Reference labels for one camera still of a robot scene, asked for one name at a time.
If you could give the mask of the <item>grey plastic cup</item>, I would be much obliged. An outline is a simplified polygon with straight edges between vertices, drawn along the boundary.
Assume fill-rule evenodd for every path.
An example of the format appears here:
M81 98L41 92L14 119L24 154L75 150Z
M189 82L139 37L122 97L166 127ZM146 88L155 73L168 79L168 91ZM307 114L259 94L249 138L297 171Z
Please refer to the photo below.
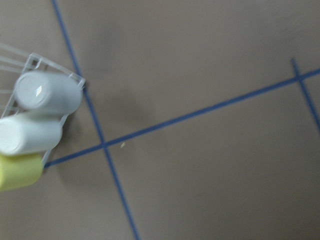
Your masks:
M76 81L62 73L29 71L14 85L14 99L28 111L69 115L78 109L82 98Z

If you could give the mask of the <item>white plastic cup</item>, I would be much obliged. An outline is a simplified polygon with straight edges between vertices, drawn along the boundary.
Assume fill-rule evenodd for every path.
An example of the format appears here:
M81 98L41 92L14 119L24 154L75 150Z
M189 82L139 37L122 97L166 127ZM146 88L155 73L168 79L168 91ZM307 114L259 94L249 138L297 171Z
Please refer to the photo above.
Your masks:
M16 156L53 149L62 138L60 122L28 114L0 119L0 153Z

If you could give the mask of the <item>yellow plastic cup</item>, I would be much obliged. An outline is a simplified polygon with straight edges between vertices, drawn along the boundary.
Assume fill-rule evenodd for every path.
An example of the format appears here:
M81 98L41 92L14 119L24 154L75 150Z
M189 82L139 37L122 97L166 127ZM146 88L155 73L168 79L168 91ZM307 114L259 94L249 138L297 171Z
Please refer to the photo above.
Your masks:
M39 180L44 170L39 153L27 155L0 155L0 191L30 186Z

